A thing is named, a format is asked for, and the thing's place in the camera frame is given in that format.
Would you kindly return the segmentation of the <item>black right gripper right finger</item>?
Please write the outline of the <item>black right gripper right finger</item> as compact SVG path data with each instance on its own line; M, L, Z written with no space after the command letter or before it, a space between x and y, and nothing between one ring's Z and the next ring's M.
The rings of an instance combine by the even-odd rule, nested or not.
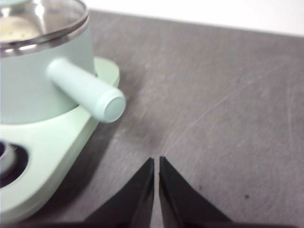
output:
M166 157L160 157L159 197L165 224L231 223L232 220L201 196Z

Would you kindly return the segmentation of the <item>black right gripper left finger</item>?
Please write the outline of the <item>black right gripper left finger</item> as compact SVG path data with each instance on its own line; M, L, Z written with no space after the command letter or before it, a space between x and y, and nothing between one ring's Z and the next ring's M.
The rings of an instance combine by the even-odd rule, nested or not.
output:
M148 160L107 202L89 215L94 224L149 224L154 199L154 159Z

